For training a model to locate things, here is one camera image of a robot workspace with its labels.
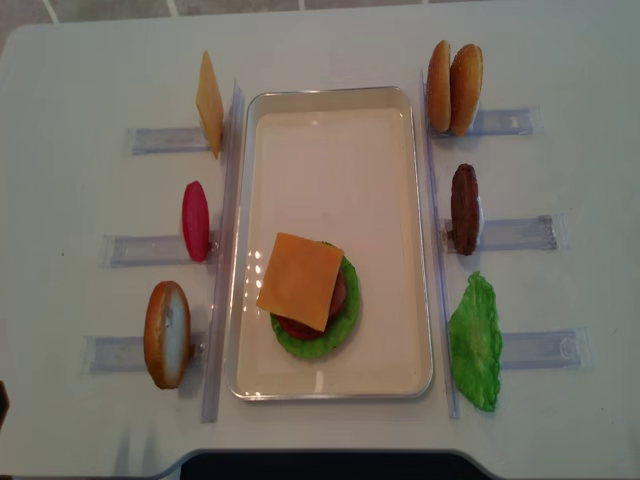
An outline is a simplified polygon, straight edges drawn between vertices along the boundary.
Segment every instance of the floor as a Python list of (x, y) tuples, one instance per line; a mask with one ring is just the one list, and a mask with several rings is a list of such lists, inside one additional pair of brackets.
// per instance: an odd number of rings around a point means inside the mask
[(457, 0), (0, 0), (0, 52), (15, 28), (33, 23), (379, 7), (450, 1)]

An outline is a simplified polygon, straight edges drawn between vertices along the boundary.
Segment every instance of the cheese slice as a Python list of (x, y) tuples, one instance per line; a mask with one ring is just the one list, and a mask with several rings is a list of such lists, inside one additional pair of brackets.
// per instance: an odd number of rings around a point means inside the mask
[(344, 252), (278, 233), (256, 305), (323, 332)]
[(222, 97), (220, 97), (216, 74), (213, 73), (211, 58), (209, 58), (209, 52), (206, 50), (202, 54), (202, 64), (200, 65), (196, 106), (198, 107), (198, 112), (200, 112), (200, 118), (211, 145), (213, 156), (218, 158), (224, 122), (224, 108), (222, 107)]

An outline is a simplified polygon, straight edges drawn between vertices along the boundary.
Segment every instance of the sesame-free bun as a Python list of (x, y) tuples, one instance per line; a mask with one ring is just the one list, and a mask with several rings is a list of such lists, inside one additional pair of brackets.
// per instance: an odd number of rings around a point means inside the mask
[(144, 324), (144, 361), (155, 384), (177, 388), (189, 362), (191, 313), (187, 297), (176, 282), (153, 289)]
[(451, 64), (451, 131), (458, 137), (471, 126), (482, 90), (482, 50), (469, 44)]
[(429, 125), (439, 132), (446, 132), (451, 123), (451, 88), (449, 64), (451, 46), (442, 40), (433, 49), (427, 75), (427, 113)]

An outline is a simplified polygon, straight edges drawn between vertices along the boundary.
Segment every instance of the red tomato slice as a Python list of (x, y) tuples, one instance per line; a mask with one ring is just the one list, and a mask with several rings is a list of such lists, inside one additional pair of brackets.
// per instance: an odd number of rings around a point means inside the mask
[(279, 315), (276, 315), (276, 318), (278, 319), (278, 323), (282, 329), (298, 340), (313, 340), (314, 338), (321, 337), (336, 319), (336, 317), (331, 317), (327, 321), (327, 326), (325, 327), (324, 332), (319, 332), (313, 328), (303, 325), (302, 323), (291, 320), (290, 318), (281, 317)]
[(182, 199), (182, 233), (189, 256), (204, 262), (209, 255), (209, 206), (200, 182), (187, 185)]

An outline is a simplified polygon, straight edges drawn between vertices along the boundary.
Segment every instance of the lettuce leaf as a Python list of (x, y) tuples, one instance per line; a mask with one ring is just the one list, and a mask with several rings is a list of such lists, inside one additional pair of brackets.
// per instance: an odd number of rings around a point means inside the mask
[(493, 412), (500, 392), (502, 353), (496, 294), (480, 272), (473, 273), (468, 281), (449, 321), (453, 378), (471, 403)]

